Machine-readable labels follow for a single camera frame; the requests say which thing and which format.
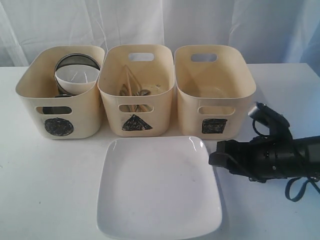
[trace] white square plate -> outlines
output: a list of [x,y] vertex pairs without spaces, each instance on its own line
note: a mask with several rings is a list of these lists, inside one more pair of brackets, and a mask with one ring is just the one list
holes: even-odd
[[216,230],[222,210],[208,159],[194,136],[113,141],[101,176],[98,228],[122,240],[180,240]]

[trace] storage bin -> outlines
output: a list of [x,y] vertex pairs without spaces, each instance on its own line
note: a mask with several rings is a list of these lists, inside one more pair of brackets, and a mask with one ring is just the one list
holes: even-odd
[[105,57],[105,51],[97,46],[49,48],[33,61],[15,88],[37,129],[49,139],[86,138],[98,131],[102,123],[104,110],[98,81],[80,95],[56,97],[59,92],[55,66],[62,57],[73,53],[89,55],[100,66]]
[[256,83],[241,53],[224,45],[189,45],[175,51],[178,122],[184,135],[235,137]]
[[[142,89],[151,95],[119,95],[129,71]],[[152,137],[169,127],[174,62],[171,51],[162,45],[120,45],[106,55],[98,80],[111,130],[122,137]],[[130,112],[130,106],[148,106],[145,112]]]

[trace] white backdrop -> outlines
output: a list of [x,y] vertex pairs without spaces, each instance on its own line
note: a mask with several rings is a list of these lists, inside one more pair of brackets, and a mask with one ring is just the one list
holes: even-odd
[[0,0],[0,66],[58,45],[222,44],[320,75],[320,0]]

